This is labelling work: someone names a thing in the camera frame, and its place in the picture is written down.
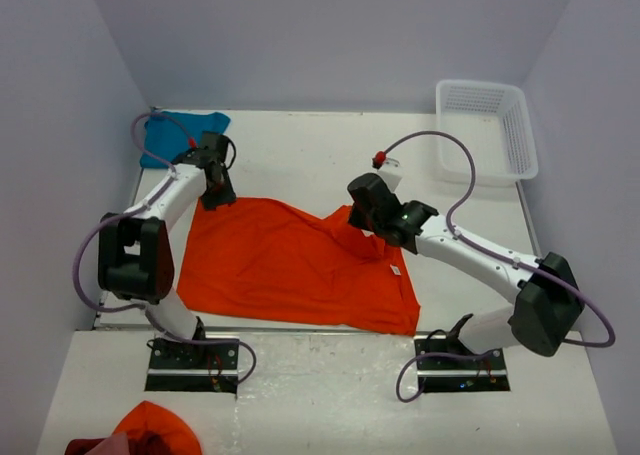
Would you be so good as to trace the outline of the orange t shirt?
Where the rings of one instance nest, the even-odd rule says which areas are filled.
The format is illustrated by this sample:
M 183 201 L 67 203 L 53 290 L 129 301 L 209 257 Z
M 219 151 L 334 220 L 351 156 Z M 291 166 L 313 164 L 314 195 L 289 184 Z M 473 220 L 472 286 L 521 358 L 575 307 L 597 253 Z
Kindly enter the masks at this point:
M 197 207 L 177 292 L 208 314 L 414 335 L 420 305 L 401 250 L 349 214 L 318 218 L 267 198 Z

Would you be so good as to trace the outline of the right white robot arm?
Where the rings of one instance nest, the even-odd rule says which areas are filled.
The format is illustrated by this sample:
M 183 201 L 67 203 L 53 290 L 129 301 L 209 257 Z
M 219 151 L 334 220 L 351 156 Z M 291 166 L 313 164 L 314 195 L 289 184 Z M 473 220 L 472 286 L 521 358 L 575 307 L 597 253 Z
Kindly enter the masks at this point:
M 481 354 L 521 345 L 544 357 L 556 354 L 584 303 L 567 290 L 576 287 L 565 258 L 550 253 L 542 259 L 488 243 L 473 241 L 504 256 L 497 260 L 462 241 L 446 218 L 419 201 L 401 203 L 382 177 L 366 173 L 351 181 L 349 223 L 371 232 L 389 245 L 449 265 L 490 287 L 509 306 L 494 312 L 463 316 L 446 334 L 446 355 L 467 368 Z

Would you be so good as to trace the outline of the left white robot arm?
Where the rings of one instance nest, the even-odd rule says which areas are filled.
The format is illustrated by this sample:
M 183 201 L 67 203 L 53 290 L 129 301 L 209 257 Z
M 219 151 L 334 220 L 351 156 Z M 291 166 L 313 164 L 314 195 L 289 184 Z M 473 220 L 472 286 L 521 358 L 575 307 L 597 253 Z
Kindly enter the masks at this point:
M 175 265 L 171 229 L 192 205 L 207 211 L 236 201 L 229 176 L 227 136 L 205 132 L 201 144 L 179 154 L 161 181 L 121 214 L 106 214 L 98 239 L 98 284 L 123 301 L 132 301 L 165 339 L 172 355 L 195 368 L 208 354 L 199 317 L 188 310 L 174 287 Z

